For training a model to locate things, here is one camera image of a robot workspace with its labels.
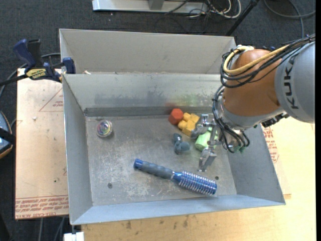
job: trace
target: wire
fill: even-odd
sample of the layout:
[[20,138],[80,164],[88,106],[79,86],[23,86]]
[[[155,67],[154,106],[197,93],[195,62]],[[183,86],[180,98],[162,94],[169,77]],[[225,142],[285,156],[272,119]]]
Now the wire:
[[203,4],[202,4],[202,8],[201,9],[193,9],[191,10],[188,14],[179,14],[179,15],[175,15],[175,17],[180,17],[180,16],[184,16],[187,18],[196,18],[197,17],[197,21],[195,21],[192,26],[189,27],[189,29],[186,29],[184,27],[183,24],[181,24],[177,18],[172,18],[169,17],[169,15],[175,11],[177,11],[179,8],[181,8],[184,4],[186,4],[188,1],[190,0],[186,0],[185,2],[183,2],[179,7],[165,13],[164,15],[162,15],[159,19],[156,20],[156,22],[154,23],[154,29],[157,33],[159,33],[158,29],[157,29],[157,24],[159,23],[160,20],[163,19],[169,19],[173,22],[175,22],[176,24],[178,24],[180,26],[180,28],[183,30],[184,34],[189,34],[192,29],[194,28],[195,24],[199,21],[203,21],[203,26],[202,26],[202,30],[198,33],[198,35],[203,34],[204,32],[206,32],[207,28],[208,28],[208,22],[209,19],[213,20],[212,15],[218,15],[218,16],[222,16],[222,18],[228,18],[230,17],[230,19],[233,19],[237,16],[240,15],[241,13],[241,3],[239,0],[236,0],[238,2],[238,13],[236,15],[233,16],[228,16],[227,13],[230,12],[232,10],[232,1],[231,0],[227,0],[229,2],[229,5],[226,9],[222,9],[221,11],[218,10],[217,8],[214,7],[213,5],[213,0],[203,0]]
[[299,12],[298,8],[295,6],[295,4],[294,4],[291,0],[289,0],[289,3],[290,3],[290,4],[293,6],[293,8],[295,9],[295,11],[296,11],[296,13],[297,13],[297,16],[284,15],[284,14],[280,14],[280,13],[276,12],[275,10],[273,10],[273,9],[267,4],[267,1],[266,1],[266,0],[263,0],[263,1],[264,1],[265,6],[266,6],[271,12],[273,12],[274,14],[279,15],[279,16],[281,16],[281,17],[288,18],[288,19],[292,19],[292,20],[300,20],[300,23],[301,23],[301,37],[302,37],[302,38],[304,37],[303,18],[308,18],[308,17],[314,15],[314,14],[315,14],[315,10],[312,11],[312,12],[310,12],[310,13],[308,13],[308,14],[302,15],[302,14]]
[[241,14],[241,11],[242,11],[242,6],[241,6],[240,0],[236,0],[238,12],[237,12],[237,14],[232,15],[232,16],[226,15],[226,13],[228,13],[231,10],[231,7],[232,7],[231,0],[228,0],[228,2],[229,2],[228,9],[223,9],[222,11],[217,10],[215,8],[215,6],[213,5],[213,3],[210,2],[210,0],[206,0],[206,1],[208,3],[207,5],[211,8],[210,12],[221,15],[221,16],[228,18],[228,19],[235,19],[235,18],[239,17]]
[[284,14],[280,14],[280,13],[278,13],[278,12],[276,12],[275,10],[273,10],[268,4],[267,4],[267,2],[266,2],[266,0],[263,0],[264,1],[264,3],[265,3],[265,5],[266,5],[266,7],[271,11],[271,12],[273,12],[273,13],[275,13],[276,15],[279,15],[279,16],[282,16],[282,17],[286,17],[286,18],[289,18],[289,19],[294,19],[294,20],[298,20],[298,19],[300,19],[300,18],[307,18],[307,17],[310,17],[310,16],[312,16],[312,15],[314,15],[315,14],[315,10],[314,11],[312,11],[312,12],[310,12],[310,13],[308,13],[308,14],[304,14],[304,15],[284,15]]
[[41,218],[41,220],[40,220],[40,227],[39,227],[38,241],[41,241],[41,234],[42,234],[43,224],[44,224],[44,218]]
[[[43,56],[41,56],[41,57],[42,57],[42,58],[49,57],[50,60],[51,60],[51,57],[52,57],[52,56],[60,56],[60,53],[45,54],[45,55],[43,55]],[[19,66],[18,69],[23,69],[23,68],[25,68],[26,66],[27,66],[27,64],[23,64],[23,65]],[[17,70],[14,70],[14,71],[9,75],[9,77],[8,77],[6,80],[10,80],[14,75],[16,75],[16,73],[17,73]],[[6,87],[6,85],[3,85],[2,88],[0,89],[0,98],[1,98],[1,96],[2,96],[2,94],[3,94],[3,92],[4,92],[5,87]]]
[[190,0],[186,0],[186,1],[184,1],[180,6],[178,6],[178,7],[176,7],[175,9],[173,9],[173,10],[171,10],[171,11],[169,11],[169,12],[167,12],[167,13],[165,13],[164,15],[167,15],[167,14],[171,14],[171,13],[173,13],[173,12],[175,12],[175,11],[177,11],[178,9],[180,9],[182,6],[184,6],[187,2],[189,2]]
[[[229,70],[230,63],[232,61],[232,58],[237,55],[238,53],[246,51],[248,47],[240,46],[236,49],[232,50],[230,53],[227,53],[223,55],[223,62],[221,64],[220,74],[221,74],[221,82],[223,86],[228,88],[234,88],[242,86],[246,83],[253,83],[256,82],[266,75],[268,75],[272,70],[276,69],[282,62],[284,62],[286,57],[289,57],[291,54],[295,53],[297,50],[299,50],[302,46],[315,42],[315,34],[312,34],[310,36],[307,36],[302,39],[298,39],[292,42],[287,43],[286,45],[264,55],[260,58],[254,60],[253,62],[250,62],[240,68]],[[274,66],[272,69],[269,69],[267,73],[265,73],[263,76],[261,76],[259,79],[254,80],[254,77],[261,72],[262,70],[266,69],[267,67],[271,66],[273,63],[278,62],[276,66]],[[260,65],[257,69],[250,71],[253,69],[253,67],[257,66],[258,63],[263,62],[262,65]],[[233,84],[229,82],[228,80],[234,80],[237,81],[237,84]]]
[[61,220],[61,222],[60,222],[60,224],[59,224],[59,227],[58,227],[58,229],[57,229],[57,232],[56,232],[56,234],[55,234],[55,238],[54,238],[53,241],[56,241],[56,240],[57,240],[57,237],[58,237],[58,235],[59,235],[59,232],[61,231],[61,228],[62,228],[63,225],[64,225],[64,222],[65,222],[65,217],[62,217],[62,220]]

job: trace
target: cable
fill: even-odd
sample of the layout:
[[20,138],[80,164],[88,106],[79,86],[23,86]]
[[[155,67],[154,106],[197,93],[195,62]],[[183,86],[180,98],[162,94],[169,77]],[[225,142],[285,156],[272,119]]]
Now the cable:
[[[295,9],[296,13],[297,13],[298,15],[300,15],[299,10],[298,10],[298,8],[294,5],[294,3],[292,3],[291,1],[289,1],[289,2],[290,2],[290,4],[293,6],[293,8]],[[304,24],[303,24],[303,18],[302,18],[302,17],[300,17],[299,19],[300,19],[300,23],[301,23],[301,37],[303,38],[303,37],[304,37]]]
[[169,12],[167,12],[167,13],[165,13],[164,15],[167,15],[167,14],[171,14],[171,13],[173,13],[173,12],[175,12],[175,11],[177,11],[178,9],[180,9],[182,6],[184,6],[187,2],[189,2],[190,0],[186,0],[186,1],[184,1],[180,6],[178,6],[178,7],[176,7],[175,9],[173,9],[173,10],[171,10],[171,11],[169,11]]
[[14,119],[11,123],[10,123],[10,128],[12,129],[14,124],[16,123],[17,119]]
[[[45,55],[43,55],[43,56],[41,56],[41,57],[42,57],[42,58],[49,57],[50,60],[51,60],[51,56],[60,56],[60,53],[45,54]],[[19,66],[18,69],[23,69],[23,68],[25,68],[26,66],[27,66],[27,64],[23,64],[23,65]],[[17,70],[14,70],[14,71],[9,75],[9,77],[6,79],[6,81],[10,80],[14,75],[16,75],[16,73],[17,73]],[[2,94],[3,94],[3,91],[4,91],[5,87],[6,87],[6,84],[3,85],[2,88],[0,89],[0,98],[1,98],[1,96],[2,96]]]
[[61,220],[61,222],[60,222],[60,224],[59,224],[59,227],[58,227],[58,229],[57,229],[57,232],[56,232],[56,234],[55,234],[55,238],[54,238],[53,241],[56,241],[56,240],[57,240],[57,237],[58,237],[58,235],[59,235],[59,232],[61,231],[61,228],[62,228],[63,225],[64,225],[64,222],[65,222],[65,217],[62,217],[62,220]]
[[308,13],[308,14],[304,14],[304,15],[297,15],[297,16],[295,16],[295,15],[284,15],[284,14],[280,14],[280,13],[274,11],[274,10],[267,4],[266,0],[263,0],[263,1],[264,1],[264,3],[265,3],[266,7],[267,7],[271,12],[275,13],[276,15],[279,15],[279,16],[282,16],[282,17],[286,17],[286,18],[289,18],[289,19],[298,20],[298,19],[300,19],[300,18],[307,18],[307,17],[310,17],[310,16],[312,16],[312,15],[315,14],[315,10],[314,10],[314,11],[312,11],[312,12],[310,12],[310,13]]
[[[237,55],[238,53],[247,51],[248,49],[251,49],[246,46],[239,46],[236,49],[232,50],[230,53],[227,53],[223,55],[223,62],[221,64],[220,68],[220,74],[221,74],[221,82],[223,86],[228,87],[228,88],[234,88],[234,87],[239,87],[242,86],[246,83],[253,83],[256,82],[266,75],[268,75],[272,70],[277,68],[280,63],[284,61],[284,58],[287,56],[290,56],[291,54],[295,53],[298,49],[300,49],[302,46],[305,44],[315,42],[315,34],[312,34],[310,36],[307,36],[302,39],[298,39],[292,42],[288,42],[286,45],[283,45],[282,47],[264,55],[261,56],[260,58],[240,67],[234,70],[229,70],[232,58]],[[273,63],[277,62],[278,60],[282,59],[281,62],[278,63],[275,67],[270,69],[267,73],[265,73],[263,76],[261,76],[259,79],[253,80],[254,77],[262,70],[266,69],[268,66],[272,65]],[[248,72],[250,69],[258,65],[258,63],[265,61],[260,67],[258,67],[256,70],[252,70],[249,73]],[[228,80],[234,80],[237,81],[237,84],[227,84]]]
[[238,133],[236,133],[235,131],[233,131],[227,124],[225,124],[223,122],[223,120],[219,117],[218,115],[218,111],[216,109],[216,103],[219,100],[219,97],[223,94],[224,92],[224,86],[221,86],[216,93],[214,94],[213,97],[213,105],[212,105],[212,112],[213,112],[213,116],[214,116],[214,121],[217,124],[217,126],[220,128],[221,130],[221,137],[219,138],[220,141],[222,141],[223,147],[224,149],[228,150],[230,153],[235,153],[236,150],[235,149],[231,149],[229,147],[228,141],[227,141],[227,137],[226,135],[229,134],[231,135],[234,140],[237,142],[238,144],[238,149],[244,148],[249,146],[250,141],[247,138],[247,136],[244,134],[243,131],[241,131],[242,136],[240,136]]
[[39,227],[38,241],[41,241],[41,234],[42,234],[43,224],[44,224],[44,218],[41,218],[41,220],[40,220],[40,227]]
[[214,7],[214,5],[210,2],[210,0],[206,0],[206,1],[208,3],[208,6],[211,8],[210,12],[218,14],[218,15],[221,15],[221,16],[223,16],[225,18],[228,18],[228,19],[235,19],[235,18],[239,17],[240,14],[241,14],[241,11],[242,11],[242,6],[241,6],[240,0],[236,0],[237,1],[237,7],[238,7],[238,13],[236,15],[233,15],[233,16],[226,15],[226,13],[228,13],[231,10],[231,7],[232,7],[231,0],[228,0],[228,2],[229,2],[228,9],[224,9],[222,11],[217,10]]
[[273,13],[275,13],[276,15],[279,15],[281,17],[285,17],[285,18],[288,18],[288,19],[292,19],[292,20],[300,20],[300,23],[301,23],[301,37],[303,38],[304,37],[304,24],[303,24],[303,18],[307,18],[307,17],[310,17],[312,15],[315,14],[315,10],[312,11],[311,13],[308,13],[308,14],[305,14],[305,15],[301,15],[301,13],[299,12],[298,8],[295,6],[295,4],[289,0],[289,3],[293,6],[293,8],[295,9],[296,13],[297,13],[297,16],[293,16],[293,15],[284,15],[284,14],[280,14],[276,11],[274,11],[268,4],[267,4],[267,1],[266,0],[263,0],[264,1],[264,4],[265,6]]

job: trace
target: yellow toy block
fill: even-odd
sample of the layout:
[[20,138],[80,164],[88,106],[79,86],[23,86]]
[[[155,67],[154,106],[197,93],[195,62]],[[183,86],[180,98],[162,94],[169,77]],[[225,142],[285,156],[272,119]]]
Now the yellow toy block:
[[182,132],[185,134],[185,135],[187,135],[187,136],[191,136],[191,133],[192,133],[192,130],[193,129],[190,129],[190,128],[185,128],[185,129],[183,129],[182,130]]
[[178,123],[178,127],[179,127],[180,130],[185,129],[186,126],[187,126],[187,122],[186,122],[185,120],[182,120],[182,121],[180,121],[180,122]]
[[190,117],[190,120],[194,123],[197,123],[199,121],[200,117],[197,116],[196,114],[192,113],[191,114],[191,117]]
[[191,115],[190,115],[189,113],[185,112],[185,113],[183,114],[183,120],[185,120],[186,122],[187,122],[190,118],[191,118]]

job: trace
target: black cable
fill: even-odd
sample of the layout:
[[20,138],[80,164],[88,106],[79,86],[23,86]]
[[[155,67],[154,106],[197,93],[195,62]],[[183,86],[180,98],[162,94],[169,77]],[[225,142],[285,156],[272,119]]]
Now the black cable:
[[[51,56],[60,56],[60,53],[45,54],[45,55],[42,55],[41,57],[42,57],[42,58],[49,57],[49,58],[51,59]],[[27,64],[23,64],[23,65],[19,66],[18,69],[23,69],[23,68],[25,68],[26,66],[27,66]],[[14,70],[14,71],[9,75],[9,77],[7,78],[6,81],[10,80],[16,73],[17,73],[17,70]],[[3,84],[3,82],[2,82],[2,83],[0,83],[0,86],[2,86],[2,88],[0,89],[0,98],[1,98],[1,96],[2,96],[2,94],[3,94],[3,92],[4,92],[4,89],[5,89],[5,87],[6,87],[6,84]]]
[[14,119],[11,123],[10,123],[10,128],[12,129],[14,124],[16,123],[17,119]]
[[167,12],[167,13],[165,13],[164,15],[167,15],[167,14],[171,14],[171,13],[173,13],[173,12],[175,12],[175,11],[177,11],[178,9],[180,9],[182,6],[184,6],[186,3],[188,3],[190,0],[185,0],[181,5],[179,5],[178,7],[176,7],[175,9],[173,9],[173,10],[171,10],[171,11],[169,11],[169,12]]
[[59,224],[59,227],[58,227],[58,229],[57,229],[57,232],[56,232],[56,234],[55,234],[55,238],[53,239],[53,241],[56,241],[56,240],[57,240],[57,237],[58,237],[58,235],[59,235],[60,229],[63,227],[64,222],[65,222],[65,218],[62,217],[62,220],[61,220],[61,222],[60,222],[60,224]]
[[41,241],[43,224],[44,224],[44,218],[41,218],[41,220],[40,220],[40,227],[39,227],[38,241]]
[[314,11],[312,11],[312,12],[310,12],[310,13],[308,13],[308,14],[304,14],[304,15],[297,15],[297,16],[296,16],[296,15],[284,15],[284,14],[280,14],[280,13],[274,11],[274,10],[267,4],[266,0],[263,0],[263,1],[264,1],[264,3],[265,3],[266,7],[267,7],[271,12],[275,13],[276,15],[279,15],[279,16],[282,16],[282,17],[286,17],[286,18],[289,18],[289,19],[298,20],[298,19],[300,19],[300,18],[307,18],[307,17],[310,17],[310,16],[312,16],[312,15],[315,14],[315,10],[314,10]]
[[[273,64],[274,62],[276,62],[277,60],[281,59],[281,58],[285,58],[286,56],[289,56],[290,54],[295,53],[298,49],[300,49],[302,46],[304,46],[307,43],[311,43],[314,42],[315,40],[315,34],[312,34],[310,36],[307,36],[306,38],[302,38],[302,39],[298,39],[295,41],[292,41],[291,43],[288,44],[288,47],[286,47],[284,50],[280,51],[278,54],[274,55],[273,57],[271,57],[270,59],[268,59],[266,62],[264,62],[258,69],[248,73],[248,74],[244,74],[246,73],[249,69],[253,68],[254,66],[252,66],[251,68],[239,73],[239,74],[235,74],[235,75],[230,75],[228,73],[226,73],[223,69],[223,65],[224,62],[227,58],[227,54],[223,55],[223,62],[221,64],[221,68],[220,68],[220,74],[221,74],[221,82],[223,84],[223,86],[228,87],[228,88],[234,88],[234,87],[240,87],[246,83],[252,83],[252,82],[256,82],[258,80],[253,80],[253,78],[263,69],[265,69],[266,67],[270,66],[271,64]],[[227,80],[234,80],[237,81],[238,84],[227,84]]]

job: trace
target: blue clamp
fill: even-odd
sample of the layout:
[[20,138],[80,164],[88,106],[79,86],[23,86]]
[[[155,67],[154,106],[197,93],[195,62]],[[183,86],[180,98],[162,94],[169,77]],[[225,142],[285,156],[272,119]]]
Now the blue clamp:
[[[28,41],[26,39],[22,39],[17,42],[13,48],[16,56],[27,65],[25,67],[26,77],[29,77],[32,80],[49,79],[61,82],[61,74],[52,68],[49,63],[45,62],[42,67],[36,67],[37,64],[39,65],[39,62],[37,63],[34,56],[28,50],[27,43]],[[65,66],[65,73],[76,73],[74,61],[70,57],[64,58],[61,66]]]

